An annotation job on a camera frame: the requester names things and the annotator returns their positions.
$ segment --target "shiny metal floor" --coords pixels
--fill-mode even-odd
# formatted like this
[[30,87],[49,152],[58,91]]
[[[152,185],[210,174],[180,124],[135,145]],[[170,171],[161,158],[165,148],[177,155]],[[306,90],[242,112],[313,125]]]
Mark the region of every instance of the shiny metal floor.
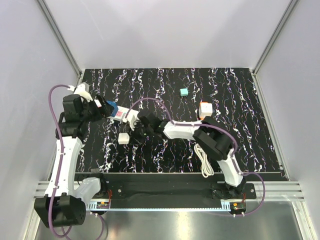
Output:
[[[108,240],[302,240],[290,202],[265,202],[250,216],[233,218],[209,212],[108,212]],[[87,216],[74,226],[72,240],[94,240],[101,221]],[[106,231],[101,239],[106,239]],[[40,223],[36,240],[55,239]]]

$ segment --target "white cube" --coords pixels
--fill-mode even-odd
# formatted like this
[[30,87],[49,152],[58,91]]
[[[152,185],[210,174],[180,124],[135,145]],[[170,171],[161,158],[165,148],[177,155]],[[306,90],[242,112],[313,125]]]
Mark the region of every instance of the white cube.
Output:
[[214,112],[212,103],[201,102],[199,106],[199,117],[204,119],[205,117],[211,117]]
[[123,144],[128,144],[129,143],[129,140],[130,140],[130,136],[128,133],[119,133],[119,137],[118,137],[118,143],[120,145],[123,145]]

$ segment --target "small teal box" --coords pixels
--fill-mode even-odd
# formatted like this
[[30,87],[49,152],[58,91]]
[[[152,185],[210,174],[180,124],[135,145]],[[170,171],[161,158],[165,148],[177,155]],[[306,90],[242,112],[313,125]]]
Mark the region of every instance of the small teal box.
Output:
[[181,88],[180,89],[180,96],[184,97],[184,96],[188,96],[189,92],[187,88]]

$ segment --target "white panel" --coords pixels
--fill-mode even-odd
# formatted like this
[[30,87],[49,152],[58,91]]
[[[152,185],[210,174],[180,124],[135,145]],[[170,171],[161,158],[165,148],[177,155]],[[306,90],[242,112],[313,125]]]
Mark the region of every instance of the white panel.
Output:
[[[0,53],[0,236],[17,240],[54,153],[48,92],[76,75],[35,0],[0,1]],[[66,94],[53,94],[57,113]]]
[[320,2],[300,1],[258,73],[290,177],[320,234]]
[[46,0],[81,68],[253,68],[290,0]]

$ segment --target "black marble table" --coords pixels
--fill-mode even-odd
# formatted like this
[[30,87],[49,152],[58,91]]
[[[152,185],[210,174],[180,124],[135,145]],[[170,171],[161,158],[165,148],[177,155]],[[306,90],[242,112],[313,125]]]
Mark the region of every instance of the black marble table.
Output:
[[[217,125],[238,141],[235,154],[242,171],[279,172],[280,167],[255,84],[248,68],[86,69],[83,82],[91,94],[129,108],[150,97],[163,100],[176,121],[196,121],[201,101],[213,104]],[[189,95],[180,97],[180,89]],[[166,118],[158,103],[145,101],[134,108]],[[142,145],[118,144],[119,125],[104,119],[89,125],[77,172],[199,173],[201,162],[193,141],[148,137]],[[215,161],[213,169],[219,171]]]

